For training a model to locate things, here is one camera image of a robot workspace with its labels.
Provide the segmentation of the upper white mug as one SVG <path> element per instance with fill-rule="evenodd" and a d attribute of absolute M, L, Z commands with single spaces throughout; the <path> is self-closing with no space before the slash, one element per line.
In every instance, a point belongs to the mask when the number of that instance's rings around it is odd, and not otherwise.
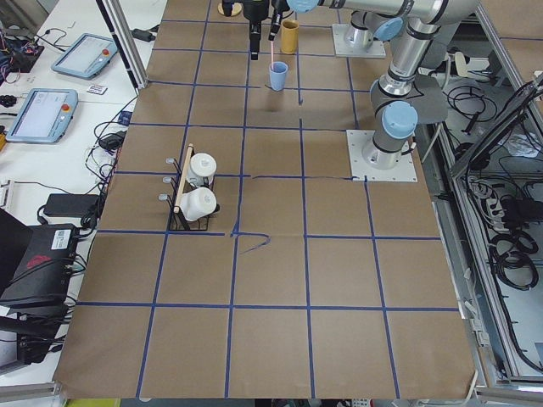
<path fill-rule="evenodd" d="M 194 187 L 207 187 L 213 183 L 217 164 L 208 153 L 196 153 L 189 162 L 187 181 Z"/>

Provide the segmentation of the lower white mug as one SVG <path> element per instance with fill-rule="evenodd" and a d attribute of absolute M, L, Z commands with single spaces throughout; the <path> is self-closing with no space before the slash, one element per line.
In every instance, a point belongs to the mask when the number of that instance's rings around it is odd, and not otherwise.
<path fill-rule="evenodd" d="M 215 194 L 207 187 L 198 187 L 182 195 L 181 211 L 187 221 L 196 221 L 219 210 Z"/>

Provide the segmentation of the white mug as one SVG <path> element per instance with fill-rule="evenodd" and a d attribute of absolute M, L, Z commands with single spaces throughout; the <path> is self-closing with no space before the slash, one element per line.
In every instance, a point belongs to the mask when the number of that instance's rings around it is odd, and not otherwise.
<path fill-rule="evenodd" d="M 187 181 L 194 187 L 207 187 L 213 183 L 217 164 L 208 153 L 196 153 L 189 162 Z"/>
<path fill-rule="evenodd" d="M 207 187 L 198 187 L 182 195 L 181 211 L 187 221 L 196 221 L 219 210 L 215 194 Z"/>

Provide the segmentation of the black power adapter brick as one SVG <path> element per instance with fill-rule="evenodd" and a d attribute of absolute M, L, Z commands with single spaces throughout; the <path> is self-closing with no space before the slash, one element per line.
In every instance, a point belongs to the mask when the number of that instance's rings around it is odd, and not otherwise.
<path fill-rule="evenodd" d="M 52 193 L 48 196 L 42 213 L 47 217 L 81 218 L 91 214 L 97 205 L 97 194 Z"/>

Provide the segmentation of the teach pendant tablet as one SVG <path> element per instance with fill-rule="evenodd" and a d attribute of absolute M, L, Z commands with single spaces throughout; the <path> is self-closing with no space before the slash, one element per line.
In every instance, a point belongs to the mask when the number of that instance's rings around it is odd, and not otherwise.
<path fill-rule="evenodd" d="M 89 80 L 117 53 L 113 39 L 84 33 L 51 65 L 51 69 L 62 75 Z"/>
<path fill-rule="evenodd" d="M 31 89 L 6 140 L 56 143 L 66 133 L 78 101 L 78 93 L 73 89 Z"/>

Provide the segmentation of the round wooden coaster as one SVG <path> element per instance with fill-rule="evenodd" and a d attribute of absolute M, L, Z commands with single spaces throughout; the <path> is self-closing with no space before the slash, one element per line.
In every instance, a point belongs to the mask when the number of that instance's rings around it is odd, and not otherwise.
<path fill-rule="evenodd" d="M 218 13 L 225 17 L 234 17 L 242 13 L 243 5 L 241 3 L 219 2 L 217 5 Z"/>

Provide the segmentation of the light blue plastic cup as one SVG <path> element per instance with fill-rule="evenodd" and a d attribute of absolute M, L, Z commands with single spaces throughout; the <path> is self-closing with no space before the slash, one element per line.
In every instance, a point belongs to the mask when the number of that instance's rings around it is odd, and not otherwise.
<path fill-rule="evenodd" d="M 275 61 L 269 66 L 270 87 L 273 91 L 280 92 L 284 89 L 288 75 L 288 65 L 283 61 Z"/>

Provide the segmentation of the black computer box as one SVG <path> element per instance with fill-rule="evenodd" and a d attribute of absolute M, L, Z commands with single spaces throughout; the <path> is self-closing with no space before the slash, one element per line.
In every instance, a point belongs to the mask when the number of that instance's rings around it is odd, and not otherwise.
<path fill-rule="evenodd" d="M 1 305 L 27 309 L 63 304 L 79 229 L 71 224 L 27 226 L 1 211 Z"/>

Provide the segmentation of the aluminium frame post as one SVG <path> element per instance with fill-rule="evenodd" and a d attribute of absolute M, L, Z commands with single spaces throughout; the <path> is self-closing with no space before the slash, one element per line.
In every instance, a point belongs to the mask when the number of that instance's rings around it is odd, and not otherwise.
<path fill-rule="evenodd" d="M 120 2 L 96 0 L 96 4 L 118 48 L 132 86 L 137 90 L 144 89 L 148 84 L 147 73 Z"/>

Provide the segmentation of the bamboo chopstick holder cylinder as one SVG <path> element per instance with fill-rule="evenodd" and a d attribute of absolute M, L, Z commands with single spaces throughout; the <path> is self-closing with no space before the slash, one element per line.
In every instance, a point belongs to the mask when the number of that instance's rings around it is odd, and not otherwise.
<path fill-rule="evenodd" d="M 283 20 L 281 26 L 281 52 L 295 54 L 298 49 L 299 22 L 297 20 Z"/>

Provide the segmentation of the lower teach pendant tablet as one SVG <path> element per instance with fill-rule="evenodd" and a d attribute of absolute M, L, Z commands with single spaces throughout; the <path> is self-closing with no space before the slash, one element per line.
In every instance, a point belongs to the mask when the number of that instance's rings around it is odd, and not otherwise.
<path fill-rule="evenodd" d="M 78 101 L 78 93 L 73 89 L 31 89 L 6 140 L 56 143 L 66 133 Z"/>

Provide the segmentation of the upper teach pendant tablet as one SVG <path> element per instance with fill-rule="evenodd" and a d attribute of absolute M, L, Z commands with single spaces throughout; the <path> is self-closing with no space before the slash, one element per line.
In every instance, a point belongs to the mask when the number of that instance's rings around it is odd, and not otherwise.
<path fill-rule="evenodd" d="M 62 75 L 89 80 L 117 53 L 113 39 L 84 33 L 51 65 L 51 69 Z"/>

